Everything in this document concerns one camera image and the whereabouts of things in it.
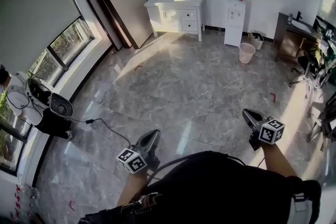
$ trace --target baseboard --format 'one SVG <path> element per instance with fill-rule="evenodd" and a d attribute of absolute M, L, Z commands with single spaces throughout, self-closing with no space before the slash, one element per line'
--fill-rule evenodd
<path fill-rule="evenodd" d="M 221 27 L 217 27 L 217 26 L 206 25 L 205 29 L 214 30 L 214 31 L 218 31 L 218 32 L 225 32 L 225 28 L 221 28 Z M 243 32 L 243 36 L 248 36 L 248 32 Z M 263 38 L 264 38 L 264 41 L 273 43 L 272 38 L 264 37 L 264 36 L 263 36 Z"/>

